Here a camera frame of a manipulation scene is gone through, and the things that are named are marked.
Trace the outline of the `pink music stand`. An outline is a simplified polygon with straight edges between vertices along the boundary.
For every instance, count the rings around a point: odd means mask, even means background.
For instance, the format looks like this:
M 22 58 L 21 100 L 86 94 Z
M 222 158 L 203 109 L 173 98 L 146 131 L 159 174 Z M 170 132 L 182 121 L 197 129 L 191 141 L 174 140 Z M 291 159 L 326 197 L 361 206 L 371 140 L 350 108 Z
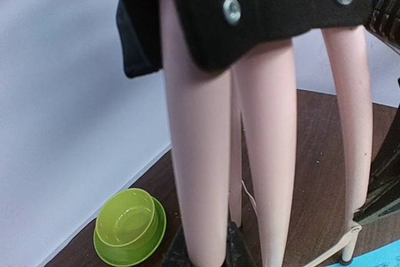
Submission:
M 233 130 L 244 131 L 264 266 L 281 266 L 293 199 L 297 94 L 292 38 L 319 28 L 341 117 L 351 261 L 367 195 L 373 108 L 363 22 L 370 0 L 119 0 L 124 70 L 165 76 L 188 258 L 222 266 Z

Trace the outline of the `blue sheet music page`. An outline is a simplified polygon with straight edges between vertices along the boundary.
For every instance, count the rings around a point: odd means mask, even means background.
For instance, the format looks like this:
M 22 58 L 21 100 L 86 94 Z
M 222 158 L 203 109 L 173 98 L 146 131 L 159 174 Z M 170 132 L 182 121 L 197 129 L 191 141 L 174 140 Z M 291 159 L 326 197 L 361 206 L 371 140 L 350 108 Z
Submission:
M 353 259 L 349 266 L 399 266 L 399 240 Z

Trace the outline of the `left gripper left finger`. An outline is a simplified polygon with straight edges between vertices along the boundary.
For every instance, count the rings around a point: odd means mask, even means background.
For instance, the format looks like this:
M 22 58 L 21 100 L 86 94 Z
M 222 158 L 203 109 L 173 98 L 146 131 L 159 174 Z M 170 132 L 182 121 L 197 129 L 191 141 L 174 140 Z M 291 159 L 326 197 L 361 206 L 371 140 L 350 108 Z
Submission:
M 232 221 L 229 221 L 227 226 L 226 259 L 224 266 L 250 267 L 250 252 L 246 246 L 241 229 Z M 188 257 L 182 228 L 182 226 L 179 228 L 168 252 L 164 255 L 162 267 L 193 266 Z

